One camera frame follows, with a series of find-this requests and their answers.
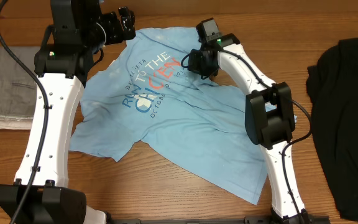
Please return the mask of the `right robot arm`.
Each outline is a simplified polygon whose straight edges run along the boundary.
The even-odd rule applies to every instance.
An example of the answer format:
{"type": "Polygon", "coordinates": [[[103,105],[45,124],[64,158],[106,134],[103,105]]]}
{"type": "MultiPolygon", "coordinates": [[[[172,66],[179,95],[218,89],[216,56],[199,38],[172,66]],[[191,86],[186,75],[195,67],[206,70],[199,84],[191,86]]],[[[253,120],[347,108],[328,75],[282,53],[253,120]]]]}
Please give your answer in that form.
{"type": "Polygon", "coordinates": [[[200,49],[193,49],[181,65],[202,79],[225,71],[245,96],[245,129],[251,142],[260,147],[272,189],[272,214],[269,223],[312,223],[296,184],[291,147],[296,143],[293,100],[285,83],[264,75],[245,53],[234,34],[224,35],[214,19],[197,26],[200,49]]]}

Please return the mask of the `light blue printed t-shirt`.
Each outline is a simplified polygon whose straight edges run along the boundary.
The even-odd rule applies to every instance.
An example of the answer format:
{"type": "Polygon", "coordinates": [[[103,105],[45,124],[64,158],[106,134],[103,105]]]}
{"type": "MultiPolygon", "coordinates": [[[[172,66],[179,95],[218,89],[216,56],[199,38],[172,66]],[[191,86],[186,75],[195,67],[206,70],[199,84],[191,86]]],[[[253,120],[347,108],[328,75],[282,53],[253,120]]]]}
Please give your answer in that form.
{"type": "Polygon", "coordinates": [[[138,141],[224,190],[257,204],[267,178],[244,126],[240,89],[189,72],[194,28],[140,29],[110,66],[88,80],[72,151],[118,161],[138,141]]]}

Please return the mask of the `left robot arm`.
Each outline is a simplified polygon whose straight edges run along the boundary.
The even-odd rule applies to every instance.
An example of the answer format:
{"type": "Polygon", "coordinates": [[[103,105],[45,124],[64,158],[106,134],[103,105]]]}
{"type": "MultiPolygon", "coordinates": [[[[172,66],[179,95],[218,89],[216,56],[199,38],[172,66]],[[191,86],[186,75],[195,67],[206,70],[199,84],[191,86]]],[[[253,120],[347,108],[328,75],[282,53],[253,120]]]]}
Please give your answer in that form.
{"type": "Polygon", "coordinates": [[[77,106],[95,54],[135,37],[127,7],[102,13],[98,1],[52,1],[53,22],[44,33],[29,75],[37,99],[29,140],[11,185],[0,185],[0,207],[12,223],[111,223],[83,192],[68,188],[68,151],[77,106]]]}

